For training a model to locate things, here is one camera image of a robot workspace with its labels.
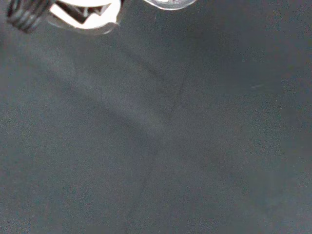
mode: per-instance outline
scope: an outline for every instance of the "gray cloth surface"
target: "gray cloth surface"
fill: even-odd
[[[312,233],[310,0],[136,0],[96,37],[0,5],[0,233]]]

